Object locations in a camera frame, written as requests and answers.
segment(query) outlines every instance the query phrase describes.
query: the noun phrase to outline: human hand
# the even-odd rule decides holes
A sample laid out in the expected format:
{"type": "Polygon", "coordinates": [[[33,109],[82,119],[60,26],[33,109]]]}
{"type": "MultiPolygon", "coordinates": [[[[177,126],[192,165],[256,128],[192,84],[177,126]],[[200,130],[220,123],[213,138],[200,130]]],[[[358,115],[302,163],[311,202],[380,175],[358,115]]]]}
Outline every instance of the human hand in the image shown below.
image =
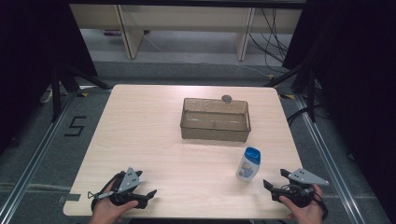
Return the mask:
{"type": "MultiPolygon", "coordinates": [[[[114,181],[108,185],[104,192],[110,191],[113,184],[114,181]]],[[[124,212],[136,207],[138,204],[138,201],[131,201],[126,204],[116,206],[108,198],[99,200],[93,209],[90,224],[112,224],[116,220],[121,221],[120,216],[124,212]]]]}
{"type": "MultiPolygon", "coordinates": [[[[312,185],[314,188],[314,191],[317,195],[315,195],[316,199],[318,201],[321,200],[322,197],[322,190],[318,185],[312,185]]],[[[321,224],[322,223],[322,216],[323,216],[323,211],[319,204],[315,202],[314,200],[311,201],[311,203],[304,208],[298,207],[295,205],[289,198],[285,196],[280,196],[279,200],[285,204],[289,210],[291,211],[290,214],[288,214],[287,218],[295,218],[297,219],[297,222],[299,224],[321,224]]]]}

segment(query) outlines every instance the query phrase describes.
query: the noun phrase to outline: blue bottle cap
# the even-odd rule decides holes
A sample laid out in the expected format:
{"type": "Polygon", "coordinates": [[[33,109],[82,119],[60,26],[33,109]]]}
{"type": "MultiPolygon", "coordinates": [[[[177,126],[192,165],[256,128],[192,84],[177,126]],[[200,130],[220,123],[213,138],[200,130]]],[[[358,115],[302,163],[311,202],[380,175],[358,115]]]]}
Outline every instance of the blue bottle cap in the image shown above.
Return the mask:
{"type": "Polygon", "coordinates": [[[260,151],[254,147],[247,147],[245,157],[256,165],[260,165],[262,160],[260,151]]]}

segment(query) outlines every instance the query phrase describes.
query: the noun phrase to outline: white bottle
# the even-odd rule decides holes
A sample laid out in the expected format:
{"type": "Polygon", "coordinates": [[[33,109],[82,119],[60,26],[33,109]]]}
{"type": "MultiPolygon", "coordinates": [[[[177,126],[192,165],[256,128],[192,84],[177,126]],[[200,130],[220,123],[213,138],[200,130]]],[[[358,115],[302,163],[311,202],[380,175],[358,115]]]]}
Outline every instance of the white bottle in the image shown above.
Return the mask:
{"type": "Polygon", "coordinates": [[[251,180],[259,172],[261,153],[254,147],[247,147],[241,163],[236,170],[236,177],[243,181],[251,180]]]}

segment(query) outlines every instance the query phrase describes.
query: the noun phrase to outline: gray carpet floor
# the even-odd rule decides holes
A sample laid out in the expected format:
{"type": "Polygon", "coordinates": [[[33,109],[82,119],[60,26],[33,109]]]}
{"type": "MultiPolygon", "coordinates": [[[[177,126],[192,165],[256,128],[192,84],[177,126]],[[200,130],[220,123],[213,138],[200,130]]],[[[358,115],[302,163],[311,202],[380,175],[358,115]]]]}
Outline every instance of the gray carpet floor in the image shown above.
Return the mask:
{"type": "MultiPolygon", "coordinates": [[[[162,84],[162,85],[220,85],[262,86],[269,81],[267,75],[279,77],[281,73],[265,66],[240,67],[235,65],[192,64],[192,63],[95,63],[99,77],[107,84],[162,84]]],[[[77,78],[80,85],[91,85],[77,78]]],[[[279,94],[289,94],[292,78],[276,89],[279,94]]],[[[89,90],[86,97],[77,97],[67,110],[59,131],[51,143],[46,157],[40,164],[30,188],[26,191],[11,223],[88,223],[88,217],[67,217],[63,213],[62,198],[73,185],[79,166],[91,141],[96,125],[105,108],[109,92],[89,90]],[[84,126],[80,136],[69,125],[74,117],[75,124],[84,126]]],[[[294,100],[280,99],[285,117],[298,110],[294,100]]],[[[46,130],[50,126],[51,102],[36,109],[30,121],[18,135],[20,144],[8,148],[0,157],[0,203],[3,203],[21,176],[46,130]]],[[[367,223],[390,223],[370,186],[348,153],[341,136],[337,134],[326,111],[317,109],[317,125],[328,145],[346,184],[358,202],[367,223]]],[[[305,169],[325,179],[330,176],[318,153],[315,142],[307,130],[302,117],[290,126],[305,169]]],[[[350,223],[349,217],[334,186],[323,187],[324,201],[330,214],[325,223],[350,223]]],[[[279,223],[264,220],[258,223],[279,223]]]]}

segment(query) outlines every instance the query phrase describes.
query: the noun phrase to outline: transparent plastic container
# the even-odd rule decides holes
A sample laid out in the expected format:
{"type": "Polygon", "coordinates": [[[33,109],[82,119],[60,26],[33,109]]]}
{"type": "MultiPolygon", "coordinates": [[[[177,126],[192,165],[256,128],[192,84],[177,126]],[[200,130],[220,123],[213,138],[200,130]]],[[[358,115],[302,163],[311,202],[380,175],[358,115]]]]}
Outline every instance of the transparent plastic container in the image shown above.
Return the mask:
{"type": "Polygon", "coordinates": [[[182,138],[246,142],[250,133],[248,102],[186,98],[181,116],[182,138]]]}

